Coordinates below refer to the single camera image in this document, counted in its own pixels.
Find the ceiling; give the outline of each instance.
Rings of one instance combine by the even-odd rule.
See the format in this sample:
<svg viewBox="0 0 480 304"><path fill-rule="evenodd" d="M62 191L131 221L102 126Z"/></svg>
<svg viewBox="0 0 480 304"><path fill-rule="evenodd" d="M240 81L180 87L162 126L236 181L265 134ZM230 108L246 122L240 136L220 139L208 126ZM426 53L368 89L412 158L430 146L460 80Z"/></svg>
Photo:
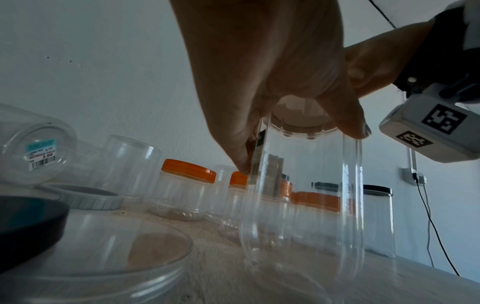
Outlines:
<svg viewBox="0 0 480 304"><path fill-rule="evenodd" d="M433 18L456 0L372 0L397 28Z"/></svg>

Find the hand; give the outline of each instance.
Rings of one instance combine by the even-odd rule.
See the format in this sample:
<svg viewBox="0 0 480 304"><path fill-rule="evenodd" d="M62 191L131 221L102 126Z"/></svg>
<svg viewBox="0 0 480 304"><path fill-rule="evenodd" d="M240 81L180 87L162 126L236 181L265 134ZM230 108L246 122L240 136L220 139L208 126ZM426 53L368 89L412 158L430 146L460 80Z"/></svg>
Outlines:
<svg viewBox="0 0 480 304"><path fill-rule="evenodd" d="M345 48L347 74L357 96L361 98L392 84L434 23L406 26Z"/></svg>
<svg viewBox="0 0 480 304"><path fill-rule="evenodd" d="M286 95L315 98L345 134L370 134L346 73L337 0L171 0L210 133L247 173L246 142Z"/></svg>

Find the orange lid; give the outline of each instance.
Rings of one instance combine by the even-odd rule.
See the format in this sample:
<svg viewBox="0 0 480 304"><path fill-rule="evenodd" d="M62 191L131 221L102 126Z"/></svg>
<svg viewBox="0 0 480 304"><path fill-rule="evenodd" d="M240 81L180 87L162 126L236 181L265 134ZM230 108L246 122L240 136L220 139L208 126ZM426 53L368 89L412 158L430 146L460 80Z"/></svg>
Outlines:
<svg viewBox="0 0 480 304"><path fill-rule="evenodd" d="M240 171L235 171L231 174L230 186L247 186L248 175L241 174Z"/></svg>
<svg viewBox="0 0 480 304"><path fill-rule="evenodd" d="M213 170L175 159L166 159L163 162L161 170L212 184L215 183L215 179L217 178L217 174Z"/></svg>
<svg viewBox="0 0 480 304"><path fill-rule="evenodd" d="M296 192L293 196L293 203L340 212L340 198L334 195L316 192Z"/></svg>
<svg viewBox="0 0 480 304"><path fill-rule="evenodd" d="M280 186L280 195L283 197L291 197L293 186L294 185L289 181L282 179Z"/></svg>

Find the blue label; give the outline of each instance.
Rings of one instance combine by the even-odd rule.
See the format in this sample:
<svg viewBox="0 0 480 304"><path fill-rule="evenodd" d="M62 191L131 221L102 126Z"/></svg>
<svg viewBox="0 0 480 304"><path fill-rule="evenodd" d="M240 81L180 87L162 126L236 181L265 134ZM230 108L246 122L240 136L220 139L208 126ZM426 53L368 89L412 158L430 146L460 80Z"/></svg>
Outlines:
<svg viewBox="0 0 480 304"><path fill-rule="evenodd" d="M37 142L34 142L34 143L30 143L25 148L26 148L27 153L31 153L31 152L37 151L39 149L43 149L43 148L51 147L51 146L56 146L56 145L57 145L57 140L56 139L47 139L47 140L43 140L43 141L37 141Z"/></svg>

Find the wooden table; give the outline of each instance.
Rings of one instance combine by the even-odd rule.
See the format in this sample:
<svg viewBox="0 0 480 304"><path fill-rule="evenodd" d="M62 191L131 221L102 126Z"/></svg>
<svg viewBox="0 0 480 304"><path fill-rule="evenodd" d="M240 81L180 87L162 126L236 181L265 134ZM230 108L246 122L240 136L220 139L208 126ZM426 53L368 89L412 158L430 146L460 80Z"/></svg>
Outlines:
<svg viewBox="0 0 480 304"><path fill-rule="evenodd" d="M207 304L292 303L259 287L249 277L242 248L225 239L214 224L161 218L150 214L142 204L123 207L113 214L159 222L190 235L194 242L193 276ZM354 303L479 304L480 284L407 259L366 253L363 271L345 300L345 304Z"/></svg>

